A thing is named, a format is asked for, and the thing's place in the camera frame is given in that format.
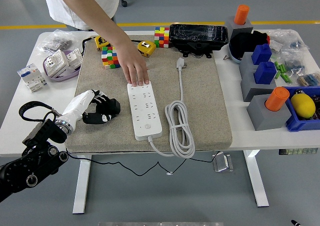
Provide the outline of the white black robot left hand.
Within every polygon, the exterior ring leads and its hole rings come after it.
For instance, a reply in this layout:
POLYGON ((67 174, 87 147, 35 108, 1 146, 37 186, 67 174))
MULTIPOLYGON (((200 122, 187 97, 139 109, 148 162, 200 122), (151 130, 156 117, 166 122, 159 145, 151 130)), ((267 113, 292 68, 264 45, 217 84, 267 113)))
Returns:
POLYGON ((100 125, 110 121, 121 112, 120 103, 108 98, 100 90, 87 90, 74 97, 57 121, 76 127, 82 120, 86 124, 100 125))

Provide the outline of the person's right hand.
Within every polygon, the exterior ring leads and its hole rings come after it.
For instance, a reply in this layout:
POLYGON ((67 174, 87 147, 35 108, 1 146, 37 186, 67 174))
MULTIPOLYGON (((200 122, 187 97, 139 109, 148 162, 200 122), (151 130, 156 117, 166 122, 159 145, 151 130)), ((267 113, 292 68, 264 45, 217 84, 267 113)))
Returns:
POLYGON ((134 45, 119 46, 117 57, 128 84, 134 87, 149 84, 146 62, 134 45))

